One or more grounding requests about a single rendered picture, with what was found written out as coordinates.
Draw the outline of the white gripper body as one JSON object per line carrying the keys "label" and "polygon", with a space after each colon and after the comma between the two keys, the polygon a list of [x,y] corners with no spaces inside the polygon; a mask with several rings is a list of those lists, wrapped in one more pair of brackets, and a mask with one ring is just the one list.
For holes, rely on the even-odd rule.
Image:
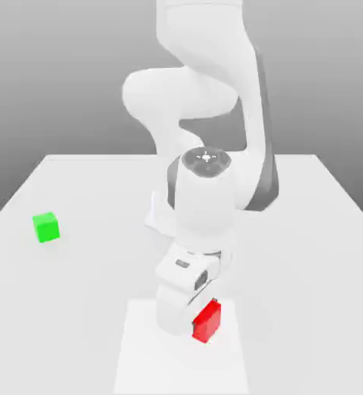
{"label": "white gripper body", "polygon": [[207,304],[217,297],[219,279],[210,280],[201,290],[187,294],[160,284],[156,293],[156,321],[174,336],[191,335],[193,321]]}

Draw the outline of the small red cube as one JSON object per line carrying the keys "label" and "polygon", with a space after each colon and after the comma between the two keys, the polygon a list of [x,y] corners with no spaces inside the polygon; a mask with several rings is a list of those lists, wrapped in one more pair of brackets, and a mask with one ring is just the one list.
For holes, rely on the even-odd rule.
{"label": "small red cube", "polygon": [[221,304],[211,299],[200,314],[193,320],[192,337],[207,343],[218,330],[221,321]]}

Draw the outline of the small green cube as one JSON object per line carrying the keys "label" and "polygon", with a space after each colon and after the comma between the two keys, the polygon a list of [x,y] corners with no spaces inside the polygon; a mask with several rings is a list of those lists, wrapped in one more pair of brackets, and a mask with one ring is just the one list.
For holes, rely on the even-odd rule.
{"label": "small green cube", "polygon": [[35,234],[40,243],[60,238],[59,223],[52,212],[32,217]]}

